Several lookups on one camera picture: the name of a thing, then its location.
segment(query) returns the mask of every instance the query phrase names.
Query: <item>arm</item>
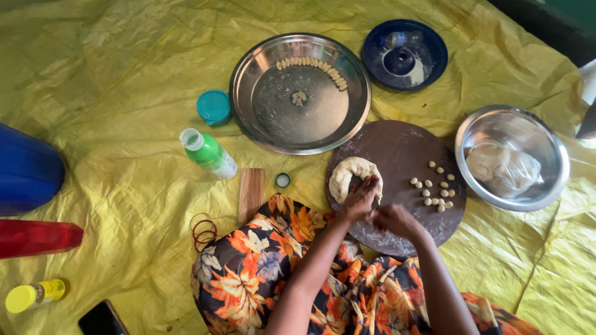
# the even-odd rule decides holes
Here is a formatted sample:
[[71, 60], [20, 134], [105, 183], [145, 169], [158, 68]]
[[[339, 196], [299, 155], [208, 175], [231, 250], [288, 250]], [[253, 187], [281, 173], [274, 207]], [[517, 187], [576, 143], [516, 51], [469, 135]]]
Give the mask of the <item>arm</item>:
[[327, 279], [333, 258], [352, 224], [370, 213], [377, 185], [378, 178], [366, 177], [358, 189], [352, 188], [342, 210], [296, 266], [269, 317], [265, 335], [306, 334], [312, 304]]
[[429, 232], [401, 205], [373, 210], [371, 216], [416, 248], [433, 334], [480, 334]]

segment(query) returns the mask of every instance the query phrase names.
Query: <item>yellow bottle cap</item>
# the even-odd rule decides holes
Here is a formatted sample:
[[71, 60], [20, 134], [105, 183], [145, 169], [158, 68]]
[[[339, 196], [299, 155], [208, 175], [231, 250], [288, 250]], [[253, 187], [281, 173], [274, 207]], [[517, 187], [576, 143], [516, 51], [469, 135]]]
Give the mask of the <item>yellow bottle cap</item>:
[[11, 313], [23, 312], [35, 303], [36, 295], [30, 285], [17, 286], [6, 296], [6, 309]]

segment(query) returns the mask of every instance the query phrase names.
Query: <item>green plastic bottle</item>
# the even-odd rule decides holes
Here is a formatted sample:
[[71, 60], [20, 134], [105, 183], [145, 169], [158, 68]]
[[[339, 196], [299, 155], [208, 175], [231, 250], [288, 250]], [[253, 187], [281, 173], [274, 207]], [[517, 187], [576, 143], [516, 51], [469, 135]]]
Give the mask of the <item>green plastic bottle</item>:
[[230, 179], [236, 175], [236, 162], [210, 135], [188, 128], [180, 134], [180, 142], [184, 145], [188, 158], [205, 171], [219, 179]]

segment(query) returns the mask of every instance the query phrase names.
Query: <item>floral dress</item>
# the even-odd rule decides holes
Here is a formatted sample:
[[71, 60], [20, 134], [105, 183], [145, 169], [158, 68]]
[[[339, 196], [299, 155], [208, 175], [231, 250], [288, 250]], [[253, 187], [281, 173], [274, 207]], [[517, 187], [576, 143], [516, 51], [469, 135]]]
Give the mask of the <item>floral dress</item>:
[[[199, 254], [191, 274], [195, 304], [213, 334], [261, 334], [296, 264], [333, 218], [276, 194], [252, 221]], [[541, 334], [492, 306], [463, 293], [484, 334]], [[364, 261], [349, 235], [312, 305], [308, 335], [397, 335], [432, 332], [418, 258]]]

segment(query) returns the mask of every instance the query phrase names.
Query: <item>red plastic container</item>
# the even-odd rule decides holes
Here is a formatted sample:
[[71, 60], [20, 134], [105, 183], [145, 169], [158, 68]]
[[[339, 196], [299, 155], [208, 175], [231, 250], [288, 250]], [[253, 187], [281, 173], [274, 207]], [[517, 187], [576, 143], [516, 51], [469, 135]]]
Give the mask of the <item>red plastic container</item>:
[[0, 259], [66, 252], [82, 240], [83, 229], [68, 222], [0, 219]]

